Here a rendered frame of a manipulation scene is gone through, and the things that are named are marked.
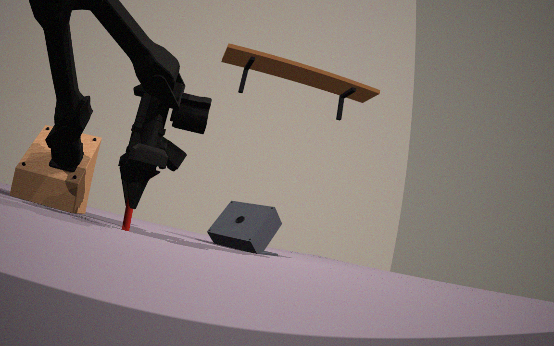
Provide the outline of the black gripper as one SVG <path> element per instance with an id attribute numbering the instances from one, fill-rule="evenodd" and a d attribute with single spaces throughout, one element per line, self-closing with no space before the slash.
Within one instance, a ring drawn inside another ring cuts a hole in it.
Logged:
<path id="1" fill-rule="evenodd" d="M 125 204 L 135 210 L 148 180 L 165 169 L 168 156 L 165 150 L 156 148 L 161 135 L 165 135 L 164 124 L 151 118 L 136 117 L 131 129 L 131 138 L 126 153 L 120 156 L 119 165 Z"/>

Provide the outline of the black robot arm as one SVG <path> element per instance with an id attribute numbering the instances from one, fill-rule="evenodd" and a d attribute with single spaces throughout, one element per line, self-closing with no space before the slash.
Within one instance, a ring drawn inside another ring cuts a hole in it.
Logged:
<path id="1" fill-rule="evenodd" d="M 178 60 L 153 42 L 119 0 L 29 0 L 32 13 L 44 29 L 56 94 L 54 126 L 45 141 L 51 150 L 50 167 L 75 172 L 83 159 L 80 136 L 93 109 L 90 96 L 78 88 L 71 44 L 72 10 L 90 10 L 133 63 L 141 85 L 134 95 L 141 101 L 136 117 L 165 124 L 172 108 L 172 127 L 204 134 L 212 99 L 183 93 Z"/>

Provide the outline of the red peg with white band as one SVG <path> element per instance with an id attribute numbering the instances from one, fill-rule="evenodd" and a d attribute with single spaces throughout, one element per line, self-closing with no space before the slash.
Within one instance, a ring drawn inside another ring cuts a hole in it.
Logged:
<path id="1" fill-rule="evenodd" d="M 125 218 L 123 221 L 122 230 L 129 231 L 133 210 L 129 206 L 129 196 L 127 197 Z"/>

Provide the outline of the grey flat panel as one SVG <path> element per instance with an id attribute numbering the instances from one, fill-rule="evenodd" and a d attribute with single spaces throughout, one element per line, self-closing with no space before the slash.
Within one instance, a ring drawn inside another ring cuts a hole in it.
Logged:
<path id="1" fill-rule="evenodd" d="M 265 249 L 281 225 L 275 207 L 231 200 L 207 232 L 216 245 L 278 256 Z"/>

